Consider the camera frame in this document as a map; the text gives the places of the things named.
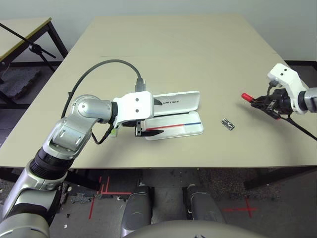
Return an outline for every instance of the blue stripe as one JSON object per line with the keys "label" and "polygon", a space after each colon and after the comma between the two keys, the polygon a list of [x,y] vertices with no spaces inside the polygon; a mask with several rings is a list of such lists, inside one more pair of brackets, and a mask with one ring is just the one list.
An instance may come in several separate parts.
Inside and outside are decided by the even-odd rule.
{"label": "blue stripe", "polygon": [[201,124],[201,122],[186,123],[186,124],[184,124],[184,125],[197,125],[197,124]]}

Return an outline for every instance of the gray foam pad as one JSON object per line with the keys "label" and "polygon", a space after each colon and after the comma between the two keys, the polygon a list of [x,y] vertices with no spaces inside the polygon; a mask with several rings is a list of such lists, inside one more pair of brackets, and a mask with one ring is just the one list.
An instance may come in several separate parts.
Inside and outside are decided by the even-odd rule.
{"label": "gray foam pad", "polygon": [[1,77],[4,84],[0,84],[0,91],[10,98],[18,99],[27,92],[39,75],[38,69],[9,70]]}

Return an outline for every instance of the silver robot arm segment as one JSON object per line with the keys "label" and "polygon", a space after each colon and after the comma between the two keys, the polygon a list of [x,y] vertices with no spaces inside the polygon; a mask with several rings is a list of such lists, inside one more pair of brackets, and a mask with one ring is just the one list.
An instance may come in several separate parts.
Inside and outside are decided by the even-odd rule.
{"label": "silver robot arm segment", "polygon": [[61,185],[75,158],[92,135],[95,123],[115,128],[129,120],[154,115],[149,92],[115,98],[113,102],[82,95],[71,104],[69,116],[60,119],[7,197],[0,224],[1,237],[49,237],[48,227],[58,209]]}

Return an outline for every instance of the white wall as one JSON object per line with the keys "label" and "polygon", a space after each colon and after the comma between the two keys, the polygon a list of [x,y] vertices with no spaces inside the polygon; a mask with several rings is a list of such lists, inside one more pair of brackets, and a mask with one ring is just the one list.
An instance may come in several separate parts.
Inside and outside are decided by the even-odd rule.
{"label": "white wall", "polygon": [[[1,0],[0,19],[51,16],[71,49],[96,15],[241,13],[285,60],[317,59],[316,0]],[[48,36],[38,40],[57,53]],[[17,61],[40,61],[30,52]]]}

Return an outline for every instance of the metal frame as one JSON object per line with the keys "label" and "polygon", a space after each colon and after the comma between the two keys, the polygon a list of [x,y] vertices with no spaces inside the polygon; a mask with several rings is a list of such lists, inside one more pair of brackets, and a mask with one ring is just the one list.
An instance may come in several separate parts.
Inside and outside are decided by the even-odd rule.
{"label": "metal frame", "polygon": [[[0,179],[16,182],[19,175],[12,173],[13,168],[0,167]],[[95,191],[99,191],[100,183],[98,181],[93,181],[88,179],[86,176],[79,175],[75,172],[68,171],[65,181],[71,182],[82,187],[86,187]]]}
{"label": "metal frame", "polygon": [[[31,37],[28,38],[29,41],[35,42],[38,38],[44,35],[46,32],[50,35],[57,49],[63,58],[66,58],[68,51],[61,41],[58,33],[56,32],[53,24],[49,21],[43,27],[41,27],[37,32],[35,32]],[[13,52],[11,52],[8,56],[1,60],[0,63],[0,71],[4,68],[8,67],[8,65],[17,58],[23,51],[25,51],[29,47],[29,43],[23,42],[20,46],[18,46]],[[0,99],[5,101],[5,104],[0,104],[0,109],[27,109],[30,104],[17,104],[12,99],[10,99],[7,95],[0,91]]]}
{"label": "metal frame", "polygon": [[303,166],[303,167],[287,167],[276,169],[272,172],[265,173],[261,169],[257,169],[258,176],[252,180],[244,182],[246,190],[255,189],[262,186],[267,186],[276,182],[282,182],[297,176],[317,171],[317,166]]}

